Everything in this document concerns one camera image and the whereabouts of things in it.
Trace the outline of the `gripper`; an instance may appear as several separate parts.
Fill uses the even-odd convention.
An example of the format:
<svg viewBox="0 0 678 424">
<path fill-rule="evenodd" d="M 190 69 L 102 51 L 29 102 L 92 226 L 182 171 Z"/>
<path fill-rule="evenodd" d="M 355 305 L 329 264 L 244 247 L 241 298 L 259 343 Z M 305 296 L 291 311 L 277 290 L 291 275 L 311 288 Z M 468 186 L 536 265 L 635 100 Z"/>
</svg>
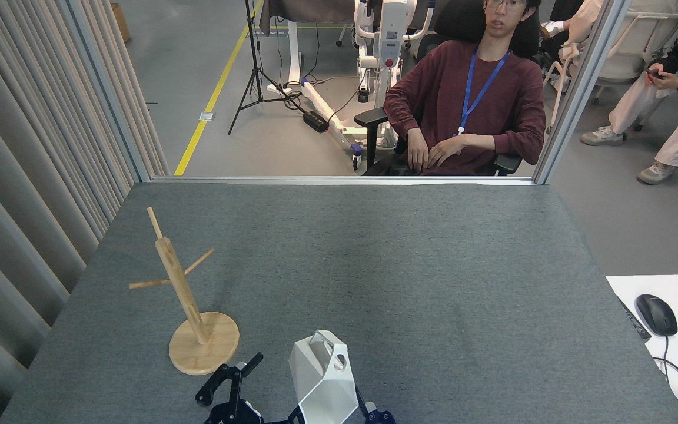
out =
<svg viewBox="0 0 678 424">
<path fill-rule="evenodd" d="M 263 360 L 264 355 L 258 352 L 249 362 L 235 366 L 221 364 L 212 376 L 201 386 L 195 395 L 200 407 L 211 406 L 215 390 L 227 379 L 231 381 L 228 403 L 219 403 L 212 407 L 210 415 L 205 420 L 209 423 L 264 423 L 261 414 L 253 408 L 247 400 L 240 399 L 242 380 L 248 376 Z M 301 408 L 295 407 L 286 419 L 288 424 L 305 424 Z"/>
<path fill-rule="evenodd" d="M 366 402 L 360 392 L 360 387 L 355 386 L 356 399 L 358 400 L 358 408 L 360 408 L 361 415 L 365 419 L 366 424 L 396 424 L 396 420 L 390 411 L 380 411 L 375 409 L 373 402 Z"/>
</svg>

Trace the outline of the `person's right hand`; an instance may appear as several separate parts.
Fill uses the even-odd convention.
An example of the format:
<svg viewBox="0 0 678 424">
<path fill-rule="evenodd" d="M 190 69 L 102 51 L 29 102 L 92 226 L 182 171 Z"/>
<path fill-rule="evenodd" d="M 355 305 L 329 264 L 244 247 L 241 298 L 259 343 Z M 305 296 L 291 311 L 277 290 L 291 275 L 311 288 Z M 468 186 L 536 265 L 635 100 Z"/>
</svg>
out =
<svg viewBox="0 0 678 424">
<path fill-rule="evenodd" d="M 411 128 L 407 131 L 407 166 L 418 174 L 428 166 L 430 148 L 428 147 L 420 128 Z"/>
</svg>

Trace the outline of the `person's left hand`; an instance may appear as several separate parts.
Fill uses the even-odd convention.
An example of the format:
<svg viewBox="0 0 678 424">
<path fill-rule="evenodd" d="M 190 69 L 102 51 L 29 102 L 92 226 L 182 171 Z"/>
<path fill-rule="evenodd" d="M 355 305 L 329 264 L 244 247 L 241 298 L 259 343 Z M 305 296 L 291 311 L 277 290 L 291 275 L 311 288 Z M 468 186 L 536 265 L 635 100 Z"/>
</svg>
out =
<svg viewBox="0 0 678 424">
<path fill-rule="evenodd" d="M 428 154 L 428 168 L 441 166 L 442 163 L 452 155 L 459 155 L 466 146 L 464 135 L 450 137 L 430 148 Z"/>
</svg>

